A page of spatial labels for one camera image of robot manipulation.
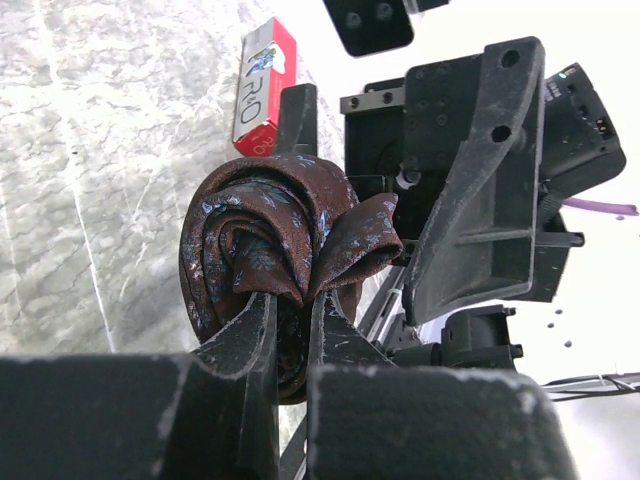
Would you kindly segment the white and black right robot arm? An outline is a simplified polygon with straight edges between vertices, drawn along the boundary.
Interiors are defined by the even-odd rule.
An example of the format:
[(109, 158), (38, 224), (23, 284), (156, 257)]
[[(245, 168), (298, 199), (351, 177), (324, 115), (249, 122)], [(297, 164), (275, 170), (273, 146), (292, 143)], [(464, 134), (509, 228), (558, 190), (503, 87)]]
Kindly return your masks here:
[(541, 41), (412, 67), (341, 102), (345, 167), (358, 197), (398, 197), (401, 255), (355, 330), (323, 295), (301, 335), (341, 337), (339, 362), (513, 367), (509, 300), (548, 302), (584, 243), (561, 207), (619, 175), (626, 158), (578, 64), (544, 74)]

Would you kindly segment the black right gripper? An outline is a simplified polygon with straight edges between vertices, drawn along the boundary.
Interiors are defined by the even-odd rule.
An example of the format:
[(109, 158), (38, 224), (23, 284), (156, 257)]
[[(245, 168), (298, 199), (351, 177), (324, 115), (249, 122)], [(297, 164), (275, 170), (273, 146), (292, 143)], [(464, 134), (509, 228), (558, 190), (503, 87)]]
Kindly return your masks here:
[[(551, 301), (571, 249), (560, 211), (618, 176), (619, 136), (578, 64), (544, 74), (540, 40), (412, 67), (345, 97), (346, 170), (361, 199), (394, 193), (402, 304), (421, 325), (504, 299)], [(281, 93), (276, 153), (318, 154), (317, 87)]]

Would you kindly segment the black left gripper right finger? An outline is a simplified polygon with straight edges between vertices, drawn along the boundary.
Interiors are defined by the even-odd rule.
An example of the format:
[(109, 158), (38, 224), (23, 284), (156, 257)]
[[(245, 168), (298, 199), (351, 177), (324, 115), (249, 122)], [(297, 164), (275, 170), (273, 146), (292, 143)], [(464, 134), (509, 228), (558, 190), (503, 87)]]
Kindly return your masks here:
[(398, 367), (315, 300), (307, 369), (311, 479), (571, 479), (556, 411), (505, 370)]

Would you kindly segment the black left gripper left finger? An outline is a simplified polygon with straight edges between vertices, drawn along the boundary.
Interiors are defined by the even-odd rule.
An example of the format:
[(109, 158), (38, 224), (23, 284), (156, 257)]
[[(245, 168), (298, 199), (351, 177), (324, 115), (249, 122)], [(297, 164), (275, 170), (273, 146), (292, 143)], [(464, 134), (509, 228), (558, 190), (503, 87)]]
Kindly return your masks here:
[(197, 350), (5, 356), (5, 479), (274, 479), (275, 297)]

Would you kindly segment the brown floral necktie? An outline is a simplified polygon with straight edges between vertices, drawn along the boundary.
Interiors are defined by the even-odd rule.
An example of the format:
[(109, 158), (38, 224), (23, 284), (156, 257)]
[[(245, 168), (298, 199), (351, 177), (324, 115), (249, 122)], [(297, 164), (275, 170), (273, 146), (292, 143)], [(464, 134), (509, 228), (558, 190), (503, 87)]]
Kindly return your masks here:
[(214, 170), (187, 209), (179, 246), (184, 303), (205, 342), (255, 292), (278, 301), (278, 389), (283, 405), (306, 398), (310, 315), (336, 292), (356, 318), (366, 279), (402, 252), (397, 197), (359, 200), (344, 172), (310, 155), (244, 157)]

